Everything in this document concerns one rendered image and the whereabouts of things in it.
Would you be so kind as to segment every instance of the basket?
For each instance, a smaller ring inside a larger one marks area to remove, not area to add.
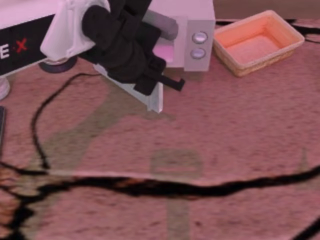
[[[267,10],[215,30],[216,55],[237,77],[289,57],[305,41],[283,18]]]

